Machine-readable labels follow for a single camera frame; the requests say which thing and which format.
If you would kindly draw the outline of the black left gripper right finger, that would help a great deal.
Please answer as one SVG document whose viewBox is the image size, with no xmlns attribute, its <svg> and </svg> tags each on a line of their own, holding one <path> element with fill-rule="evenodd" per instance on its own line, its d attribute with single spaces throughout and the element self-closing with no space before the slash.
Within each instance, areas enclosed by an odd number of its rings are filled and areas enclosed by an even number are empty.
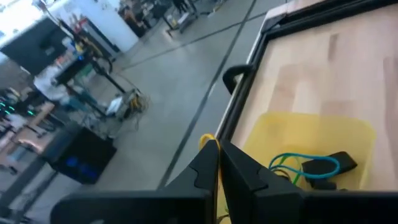
<svg viewBox="0 0 398 224">
<path fill-rule="evenodd" d="M 302 222 L 302 190 L 229 141 L 221 142 L 220 159 L 232 223 Z"/>
</svg>

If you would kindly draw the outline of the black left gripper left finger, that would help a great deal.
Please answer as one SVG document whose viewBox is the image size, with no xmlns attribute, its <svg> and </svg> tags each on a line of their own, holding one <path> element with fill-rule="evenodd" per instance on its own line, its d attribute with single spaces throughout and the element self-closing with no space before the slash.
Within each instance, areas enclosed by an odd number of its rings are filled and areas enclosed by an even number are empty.
<svg viewBox="0 0 398 224">
<path fill-rule="evenodd" d="M 170 197 L 162 209 L 166 223 L 214 223 L 219 149 L 208 141 L 186 168 L 162 191 Z"/>
</svg>

